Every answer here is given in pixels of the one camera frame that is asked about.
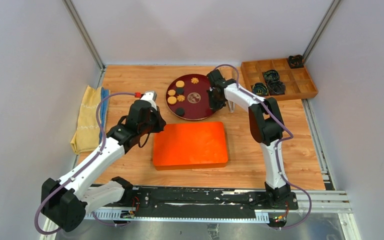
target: red plate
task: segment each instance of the red plate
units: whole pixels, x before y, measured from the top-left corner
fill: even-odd
[[[197,78],[199,80],[198,83],[193,84],[191,82],[192,78]],[[167,102],[167,99],[169,96],[169,90],[176,90],[176,82],[177,81],[183,81],[184,82],[184,101],[177,101],[174,105],[170,105]],[[201,75],[201,74],[188,74],[179,77],[178,79],[174,80],[167,88],[167,91],[165,92],[165,102],[167,103],[168,108],[170,111],[178,116],[176,114],[177,108],[183,108],[184,109],[184,115],[178,116],[179,118],[185,119],[185,120],[202,120],[210,117],[214,114],[214,112],[210,109],[210,101],[208,99],[208,93],[207,90],[210,89],[210,81],[208,80],[207,76]]]

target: yellow towel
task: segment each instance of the yellow towel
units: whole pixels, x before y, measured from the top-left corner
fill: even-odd
[[[75,154],[91,152],[99,145],[100,129],[96,119],[96,112],[100,101],[101,87],[93,89],[87,86],[78,113],[77,130],[70,142]]]

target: wooden tabletop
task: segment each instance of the wooden tabletop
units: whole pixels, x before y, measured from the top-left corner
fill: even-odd
[[[110,65],[106,69],[102,86],[116,92],[156,91],[161,116],[167,124],[185,123],[169,111],[165,102],[168,85],[186,74],[207,75],[211,66],[132,66]],[[221,68],[223,76],[232,76],[231,69]],[[120,117],[127,115],[130,105],[137,100],[131,96],[114,96],[110,99],[106,130],[117,124]],[[301,100],[278,102],[285,125],[294,134],[294,139],[283,142],[283,160],[289,180],[308,190],[324,190],[316,151],[311,139]],[[115,161],[96,180],[106,184],[120,176],[133,185],[153,186],[189,186],[215,188],[264,188],[266,169],[260,145],[250,134],[248,114],[239,106],[234,113],[227,107],[205,122],[224,123],[227,137],[228,163],[223,168],[162,170],[157,171],[152,163],[154,136],[151,134],[145,147],[133,147],[125,156]],[[79,163],[89,155],[84,152],[79,156]]]

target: blue cloth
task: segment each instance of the blue cloth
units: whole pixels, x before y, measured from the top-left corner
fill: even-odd
[[[110,90],[104,89],[102,87],[100,90],[100,100],[102,101],[108,95],[110,95]],[[107,120],[106,116],[107,116],[107,111],[108,111],[108,101],[109,100],[110,99],[107,99],[102,103],[102,106],[100,107],[100,111],[99,111],[99,116],[100,116],[100,119],[102,120],[103,129],[105,129],[105,123]],[[102,133],[99,132],[99,142],[101,142],[101,141],[102,141]]]

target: white wall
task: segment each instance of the white wall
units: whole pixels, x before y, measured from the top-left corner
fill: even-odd
[[[303,54],[330,0],[74,0],[106,64],[240,64]]]
[[[307,67],[334,180],[362,239],[384,239],[384,1],[344,0]]]
[[[38,239],[41,185],[73,166],[95,65],[61,0],[0,1],[0,239]]]

